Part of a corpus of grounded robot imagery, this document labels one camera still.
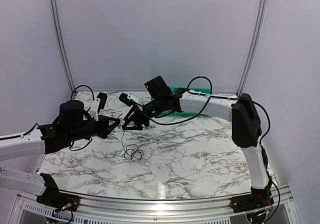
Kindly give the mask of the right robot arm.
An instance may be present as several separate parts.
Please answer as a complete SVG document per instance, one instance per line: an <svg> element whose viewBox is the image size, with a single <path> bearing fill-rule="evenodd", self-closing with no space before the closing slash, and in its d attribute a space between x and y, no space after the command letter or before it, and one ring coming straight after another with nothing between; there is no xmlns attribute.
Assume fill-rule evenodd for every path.
<svg viewBox="0 0 320 224"><path fill-rule="evenodd" d="M164 112L194 113L196 117L207 115L229 121L232 141L243 152L251 177L251 193L233 197L230 207L235 212L241 212L274 204L271 192L274 182L268 172L268 156L262 144L266 134L262 131L256 109L258 103L249 94L232 97L191 90L189 87L172 90L161 76L144 85L151 96L151 101L146 104L131 94L122 93L119 97L130 107L124 117L123 130L141 131Z"/></svg>

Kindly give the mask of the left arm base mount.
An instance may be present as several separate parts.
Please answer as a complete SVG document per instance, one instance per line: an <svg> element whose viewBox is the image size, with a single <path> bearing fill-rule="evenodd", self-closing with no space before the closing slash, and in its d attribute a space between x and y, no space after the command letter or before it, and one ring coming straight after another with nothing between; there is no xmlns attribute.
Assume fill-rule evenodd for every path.
<svg viewBox="0 0 320 224"><path fill-rule="evenodd" d="M36 202L53 207L55 209L62 209L67 204L71 204L71 207L67 207L68 211L76 212L78 209L80 197L78 195L67 194L67 193L49 193L43 194L41 196L36 197Z"/></svg>

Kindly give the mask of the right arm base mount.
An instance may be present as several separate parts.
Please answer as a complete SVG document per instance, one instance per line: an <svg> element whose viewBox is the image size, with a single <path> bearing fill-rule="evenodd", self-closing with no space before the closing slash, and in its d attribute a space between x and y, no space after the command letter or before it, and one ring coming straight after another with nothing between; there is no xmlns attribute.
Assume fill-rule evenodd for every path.
<svg viewBox="0 0 320 224"><path fill-rule="evenodd" d="M229 207L234 213L253 211L265 207L271 207L274 199L271 195L263 196L262 194L246 194L235 196L230 199Z"/></svg>

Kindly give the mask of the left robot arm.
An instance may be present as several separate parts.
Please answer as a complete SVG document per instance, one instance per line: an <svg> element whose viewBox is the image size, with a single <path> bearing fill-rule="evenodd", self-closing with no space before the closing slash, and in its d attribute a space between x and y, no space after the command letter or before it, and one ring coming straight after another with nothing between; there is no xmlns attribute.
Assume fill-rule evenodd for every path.
<svg viewBox="0 0 320 224"><path fill-rule="evenodd" d="M51 124L35 124L30 130L0 138L0 160L52 154L71 149L76 141L93 137L106 139L120 124L120 119L101 115L107 94L92 97L91 107L86 110L82 101L70 99L59 106L59 114ZM53 207L63 203L63 195L49 174L31 174L5 166L0 167L0 187L21 191L45 199Z"/></svg>

